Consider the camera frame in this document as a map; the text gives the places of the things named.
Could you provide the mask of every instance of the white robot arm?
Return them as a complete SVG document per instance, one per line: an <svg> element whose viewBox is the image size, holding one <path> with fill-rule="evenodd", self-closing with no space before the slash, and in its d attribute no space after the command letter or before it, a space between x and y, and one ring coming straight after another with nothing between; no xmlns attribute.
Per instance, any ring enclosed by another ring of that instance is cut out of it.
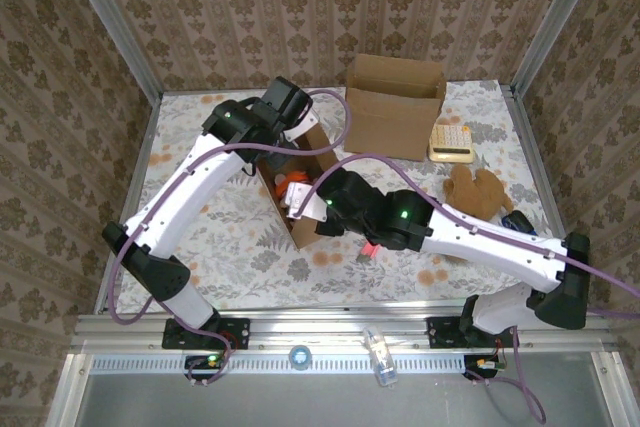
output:
<svg viewBox="0 0 640 427"><path fill-rule="evenodd" d="M103 231L114 252L122 249L132 232L140 231L122 264L157 301L194 329L214 330L219 315L189 282L189 269L172 254L185 228L208 199L245 163L254 162L259 153L250 149L224 152L191 168L194 159L230 143L275 145L282 137L291 141L317 123L315 116L307 115L311 105L308 95L281 78L261 99L249 101L227 101L217 106L187 158L160 192L124 225L109 223ZM179 176L185 178L170 191ZM292 206L291 217L297 217L297 207L308 190L309 186L303 184L289 186L286 201ZM586 260L588 239L586 244L584 238L571 236L564 241L543 239L482 222L448 205L442 207L462 223L544 247L545 251L569 256L577 252L580 260ZM155 211L153 219L145 224L150 211ZM461 329L465 327L472 343L474 338L485 337L481 343L486 344L486 337L536 318L564 328L584 326L588 275L585 278L582 272L574 272L553 255L527 252L475 235L413 191L383 195L355 172L339 169L318 189L302 215L319 220L317 233L322 235L354 231L391 250L408 248L462 257L521 279L522 283L496 294L467 300Z"/></svg>

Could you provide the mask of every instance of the cardboard box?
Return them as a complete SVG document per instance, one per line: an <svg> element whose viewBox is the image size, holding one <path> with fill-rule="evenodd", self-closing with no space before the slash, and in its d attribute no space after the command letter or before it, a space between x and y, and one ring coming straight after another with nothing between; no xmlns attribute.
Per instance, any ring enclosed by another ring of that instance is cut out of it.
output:
<svg viewBox="0 0 640 427"><path fill-rule="evenodd" d="M437 62L358 54L347 70L349 152L424 160L447 82Z"/></svg>
<svg viewBox="0 0 640 427"><path fill-rule="evenodd" d="M314 125L306 134L302 135L296 142L300 146L301 150L312 150L326 147L330 144L327 135L324 133L324 129L320 124ZM294 170L305 171L311 179L317 179L322 173L338 162L338 158L333 151L326 154L317 155L315 157L294 157L292 156L282 167L279 169L272 169L265 160L261 160L257 163L256 168L260 173L262 182L269 193L271 203L278 211L278 215L282 219L284 226L289 231L293 243L298 249L302 249L307 245L310 245L317 240L323 238L323 236L316 234L317 221L303 217L300 220L293 220L287 217L288 208L280 207L280 200L276 196L275 191L275 177L277 174L288 174Z"/></svg>

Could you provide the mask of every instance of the table surface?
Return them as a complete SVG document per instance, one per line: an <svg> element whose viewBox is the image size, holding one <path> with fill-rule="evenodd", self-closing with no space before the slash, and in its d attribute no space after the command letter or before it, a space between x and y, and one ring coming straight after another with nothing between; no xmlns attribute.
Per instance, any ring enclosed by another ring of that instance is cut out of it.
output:
<svg viewBox="0 0 640 427"><path fill-rule="evenodd" d="M344 94L343 88L336 92ZM163 99L141 206L160 189L191 149L211 110L227 99L263 91L167 96ZM314 98L314 110L330 139L344 115L329 95ZM476 158L503 181L517 209L536 231L551 236L538 191L497 81L450 82L439 123L471 128ZM341 148L338 158L349 155ZM452 164L397 161L429 194L444 200L442 183ZM349 166L383 192L406 188L385 165L362 160ZM258 178L240 173L218 191L184 232L176 256L192 271L192 282L216 307L266 308L321 303L465 298L514 284L508 275L472 262L454 262L428 252L381 250L369 263L356 257L365 241L347 233L323 238L298 251ZM148 294L125 272L118 312L137 312ZM159 311L152 306L151 311Z"/></svg>

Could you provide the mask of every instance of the brown teddy bear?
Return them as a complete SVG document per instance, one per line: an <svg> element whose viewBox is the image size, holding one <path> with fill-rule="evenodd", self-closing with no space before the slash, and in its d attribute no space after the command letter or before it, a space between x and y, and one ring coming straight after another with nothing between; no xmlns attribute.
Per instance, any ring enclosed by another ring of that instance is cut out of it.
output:
<svg viewBox="0 0 640 427"><path fill-rule="evenodd" d="M447 204L477 219L491 220L500 207L508 214L513 211L502 182L486 169L476 170L474 180L468 167L455 165L450 178L444 181L444 193Z"/></svg>

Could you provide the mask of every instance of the toy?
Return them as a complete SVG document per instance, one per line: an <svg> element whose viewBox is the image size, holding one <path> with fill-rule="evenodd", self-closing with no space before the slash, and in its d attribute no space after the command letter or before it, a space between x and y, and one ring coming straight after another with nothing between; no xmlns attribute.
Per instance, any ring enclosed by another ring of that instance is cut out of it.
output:
<svg viewBox="0 0 640 427"><path fill-rule="evenodd" d="M302 172L301 170L294 170L293 172L289 172L287 175L278 174L276 175L276 196L278 199L282 199L284 194L287 193L287 187L291 182L302 182L305 184L311 183L311 179L306 172Z"/></svg>
<svg viewBox="0 0 640 427"><path fill-rule="evenodd" d="M478 169L473 179L468 167L455 165L443 187L447 204L477 219L491 220L501 207L509 214L513 212L502 182L489 170Z"/></svg>

